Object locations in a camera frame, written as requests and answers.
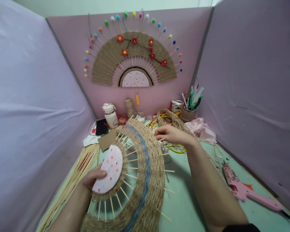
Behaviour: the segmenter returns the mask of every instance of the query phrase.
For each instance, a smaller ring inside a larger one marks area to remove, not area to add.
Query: jute twine
[[[160,110],[157,113],[157,122],[159,127],[164,126],[167,124],[160,116],[160,114],[165,113],[166,115],[169,115],[172,119],[172,124],[175,128],[180,129],[181,131],[184,131],[192,136],[193,133],[188,129],[188,127],[183,123],[182,120],[180,120],[172,111],[169,111],[168,109]]]
[[[99,50],[92,68],[92,82],[111,85],[114,69],[126,57],[140,56],[149,60],[157,69],[159,82],[166,82],[177,77],[174,62],[167,49],[158,40],[154,39],[153,53],[155,60],[150,59],[151,52],[148,41],[151,36],[143,32],[124,32],[124,42],[119,43],[116,37],[108,40]],[[132,37],[138,38],[138,44],[133,45],[130,40]],[[124,57],[121,53],[123,49],[128,49],[128,55]],[[167,66],[162,66],[161,61],[166,59]]]
[[[133,105],[132,105],[132,100],[130,98],[127,98],[125,100],[125,102],[126,102],[128,118],[131,118],[134,115],[134,109],[133,109]]]
[[[145,144],[142,144],[139,136],[128,128],[133,127],[142,135]],[[115,219],[103,220],[92,217],[87,214],[83,220],[82,230],[84,231],[155,231],[164,198],[164,162],[159,143],[153,134],[139,121],[129,119],[128,125],[123,127],[120,131],[130,138],[134,144],[138,156],[138,174],[137,181],[133,193]],[[148,150],[149,159],[146,158],[144,146]],[[150,167],[147,167],[147,162],[150,161]],[[146,180],[146,171],[150,168],[150,179]],[[144,187],[148,186],[145,202],[141,201],[144,197]],[[135,218],[135,212],[140,209],[139,214]]]
[[[119,141],[114,142],[113,145],[117,146],[120,149],[122,154],[126,154],[124,146]],[[114,187],[110,191],[103,193],[103,194],[92,192],[92,201],[105,201],[106,199],[116,195],[116,190],[119,189],[119,187],[122,185],[124,179],[126,178],[127,167],[128,167],[127,161],[128,161],[127,156],[123,155],[122,156],[121,174],[118,178],[118,181],[114,185]]]

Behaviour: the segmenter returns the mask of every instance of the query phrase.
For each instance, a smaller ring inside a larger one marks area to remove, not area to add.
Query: left hand
[[[98,166],[94,167],[91,169],[86,176],[81,180],[81,184],[85,186],[87,189],[92,191],[92,187],[96,181],[97,178],[102,178],[106,176],[106,171],[100,170],[102,166],[102,163],[99,164]]]

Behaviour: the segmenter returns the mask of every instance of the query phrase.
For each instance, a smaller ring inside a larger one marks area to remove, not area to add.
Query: pink hot glue gun
[[[284,207],[276,199],[261,196],[253,191],[251,185],[243,184],[225,161],[223,161],[222,170],[228,185],[233,189],[232,194],[236,199],[245,201],[249,197],[274,211],[283,210]]]

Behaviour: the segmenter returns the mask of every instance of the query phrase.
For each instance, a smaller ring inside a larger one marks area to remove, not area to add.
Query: woven fan decoration
[[[164,169],[163,155],[169,153],[162,153],[160,142],[137,120],[129,119],[119,132],[122,136],[111,145],[101,167],[108,175],[94,184],[83,231],[151,232],[157,228],[160,215],[170,220],[161,212],[164,191],[172,192],[165,189],[165,172],[169,170]],[[107,217],[106,204],[111,206],[111,219]],[[120,206],[116,215],[115,204]]]
[[[84,59],[85,77],[103,85],[149,87],[175,79],[183,71],[179,68],[182,63],[181,54],[177,53],[179,47],[175,46],[172,35],[166,38],[166,27],[160,29],[161,23],[150,21],[148,14],[144,19],[141,12],[138,17],[135,12],[132,17],[125,12],[122,19],[119,15],[116,19],[111,17],[112,23],[105,21],[98,34],[92,36],[90,32]],[[148,24],[158,26],[159,38],[142,31]]]

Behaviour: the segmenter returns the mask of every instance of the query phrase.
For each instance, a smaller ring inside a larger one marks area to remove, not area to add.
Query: red paper flower
[[[123,49],[121,54],[126,57],[128,55],[128,50],[127,49]]]
[[[154,39],[153,39],[153,38],[150,38],[150,39],[148,40],[148,45],[149,45],[150,47],[152,47],[152,46],[154,45]]]
[[[123,35],[118,35],[117,38],[116,38],[116,41],[119,42],[119,43],[124,42]]]
[[[164,59],[163,61],[161,61],[161,64],[162,64],[162,66],[167,66],[167,60],[166,59]]]
[[[138,44],[138,38],[137,37],[132,37],[132,44],[133,45]]]
[[[155,55],[154,53],[151,53],[151,54],[150,54],[150,59],[153,60],[153,59],[155,58],[155,56],[156,56],[156,55]]]

